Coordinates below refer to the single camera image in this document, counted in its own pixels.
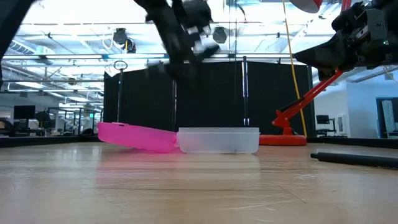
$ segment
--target plastic container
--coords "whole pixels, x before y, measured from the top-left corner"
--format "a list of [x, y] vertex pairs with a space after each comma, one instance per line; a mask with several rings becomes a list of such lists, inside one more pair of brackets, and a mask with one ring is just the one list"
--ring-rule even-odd
[[175, 132], [122, 123], [99, 123], [98, 138], [117, 146], [135, 147], [159, 153], [172, 151], [177, 143]]
[[186, 153], [255, 153], [259, 128], [180, 128], [177, 141]]

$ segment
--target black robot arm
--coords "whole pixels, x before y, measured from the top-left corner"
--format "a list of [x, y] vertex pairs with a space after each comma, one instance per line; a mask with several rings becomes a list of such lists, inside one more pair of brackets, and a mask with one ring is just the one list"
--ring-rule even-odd
[[336, 34], [326, 43], [298, 52], [299, 62], [329, 74], [354, 67], [398, 64], [398, 0], [353, 4], [333, 22]]

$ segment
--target desk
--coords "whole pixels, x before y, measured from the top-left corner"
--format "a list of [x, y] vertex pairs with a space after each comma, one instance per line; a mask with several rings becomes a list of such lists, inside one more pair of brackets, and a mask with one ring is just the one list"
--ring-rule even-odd
[[396, 223], [398, 173], [313, 161], [311, 144], [256, 155], [151, 154], [100, 142], [0, 150], [1, 223]]

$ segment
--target wooden table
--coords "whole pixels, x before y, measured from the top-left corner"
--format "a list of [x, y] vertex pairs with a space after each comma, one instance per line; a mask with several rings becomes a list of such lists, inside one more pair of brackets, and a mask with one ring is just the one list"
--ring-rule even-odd
[[0, 223], [398, 223], [398, 171], [329, 164], [312, 144], [256, 155], [151, 154], [103, 143], [0, 150]]

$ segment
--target black backdrop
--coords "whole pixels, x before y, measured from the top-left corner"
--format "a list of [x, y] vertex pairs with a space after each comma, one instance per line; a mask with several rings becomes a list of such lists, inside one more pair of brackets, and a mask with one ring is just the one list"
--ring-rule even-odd
[[177, 127], [243, 126], [241, 62], [204, 63], [199, 88], [177, 85]]
[[[295, 71], [299, 92], [304, 95], [312, 87], [312, 76], [306, 66], [295, 66]], [[146, 77], [144, 70], [125, 72], [120, 122], [172, 131], [178, 127], [241, 127], [245, 117], [242, 77], [241, 62], [205, 63], [201, 88], [192, 92], [177, 85], [175, 105], [168, 75], [152, 72]], [[105, 77], [105, 122], [117, 120], [118, 82], [119, 75]], [[297, 99], [291, 66], [248, 62], [248, 89], [250, 126], [260, 127], [262, 134], [279, 134], [281, 130], [271, 125], [275, 111]], [[313, 137], [312, 103], [303, 112], [308, 137]], [[300, 114], [291, 120], [291, 126], [303, 134]]]
[[[308, 67], [295, 65], [300, 96], [312, 88], [312, 74]], [[281, 129], [271, 125], [280, 110], [297, 99], [291, 65], [248, 62], [248, 118], [252, 127], [260, 127], [261, 134], [280, 134]], [[308, 137], [315, 137], [313, 103], [303, 109]], [[290, 122], [295, 132], [304, 134], [300, 113]]]

